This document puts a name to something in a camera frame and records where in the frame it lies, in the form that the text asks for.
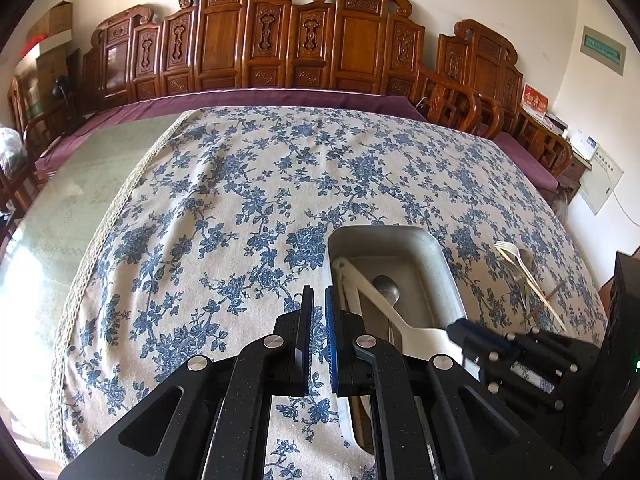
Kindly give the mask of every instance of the glass table top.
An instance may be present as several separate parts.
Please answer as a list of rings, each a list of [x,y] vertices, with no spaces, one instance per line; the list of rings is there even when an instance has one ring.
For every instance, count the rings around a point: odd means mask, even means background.
[[[93,133],[38,195],[0,263],[0,399],[45,447],[53,345],[71,282],[120,186],[177,117]]]

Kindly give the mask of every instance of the metal screw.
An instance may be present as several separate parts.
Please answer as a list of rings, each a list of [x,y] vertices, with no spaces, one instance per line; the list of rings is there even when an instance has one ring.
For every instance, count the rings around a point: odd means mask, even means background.
[[[284,345],[284,339],[279,335],[271,334],[264,338],[263,343],[267,348],[279,348]]]
[[[453,366],[453,361],[447,355],[436,355],[433,358],[433,366],[438,370],[449,370]]]
[[[204,370],[207,364],[207,358],[204,355],[196,355],[187,361],[187,368],[197,372],[198,370]]]
[[[376,338],[369,334],[361,335],[356,339],[356,344],[360,348],[371,348],[376,345]]]

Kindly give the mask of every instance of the blue flower pattern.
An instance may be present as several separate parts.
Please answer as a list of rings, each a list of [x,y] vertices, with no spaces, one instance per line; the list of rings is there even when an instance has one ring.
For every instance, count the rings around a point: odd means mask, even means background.
[[[525,245],[545,290],[564,280],[555,302],[571,334],[602,338],[569,235],[491,142],[349,110],[204,108],[146,167],[95,263],[68,344],[67,458],[190,356],[226,358],[268,334],[308,284],[318,303],[309,395],[274,399],[264,478],[375,478],[372,457],[340,434],[318,299],[327,238],[350,224],[427,229],[469,318],[499,331],[517,330],[523,311],[492,244]]]

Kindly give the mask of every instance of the black lamp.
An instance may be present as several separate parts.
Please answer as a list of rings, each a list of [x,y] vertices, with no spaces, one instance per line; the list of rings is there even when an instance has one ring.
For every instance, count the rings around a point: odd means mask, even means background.
[[[86,120],[84,117],[78,117],[76,115],[76,109],[73,106],[73,103],[69,102],[69,96],[71,92],[71,79],[68,75],[59,75],[56,80],[53,82],[53,88],[51,89],[51,94],[54,99],[64,99],[66,103],[66,108],[68,108],[69,113],[71,114],[70,120],[67,123],[65,128],[65,134],[69,134],[71,132],[76,131],[80,126],[82,126]]]

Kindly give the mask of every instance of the metal tray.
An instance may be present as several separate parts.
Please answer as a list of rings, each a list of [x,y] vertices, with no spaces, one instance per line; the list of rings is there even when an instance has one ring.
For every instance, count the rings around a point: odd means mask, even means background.
[[[379,274],[392,278],[400,289],[398,314],[417,328],[446,328],[466,317],[456,282],[437,240],[413,226],[347,226],[328,240],[328,264],[347,258],[369,281]],[[332,282],[337,276],[332,272]],[[389,340],[388,319],[362,294],[362,319],[367,333]],[[393,343],[401,337],[394,329]],[[358,398],[338,398],[340,430],[352,445],[372,452],[370,420]]]

